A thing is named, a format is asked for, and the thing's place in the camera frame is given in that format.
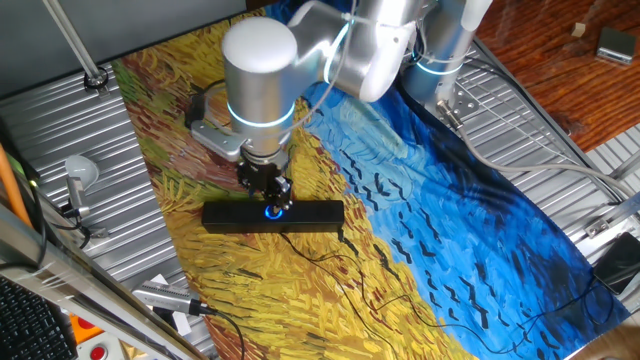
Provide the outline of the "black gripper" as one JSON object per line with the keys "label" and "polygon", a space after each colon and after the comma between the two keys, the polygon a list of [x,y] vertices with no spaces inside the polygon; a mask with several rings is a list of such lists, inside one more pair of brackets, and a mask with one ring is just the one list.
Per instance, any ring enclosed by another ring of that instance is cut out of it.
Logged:
{"label": "black gripper", "polygon": [[257,157],[243,154],[237,165],[239,184],[250,191],[260,191],[263,200],[288,210],[292,205],[291,181],[284,175],[289,158],[286,154],[273,154],[267,157]]}

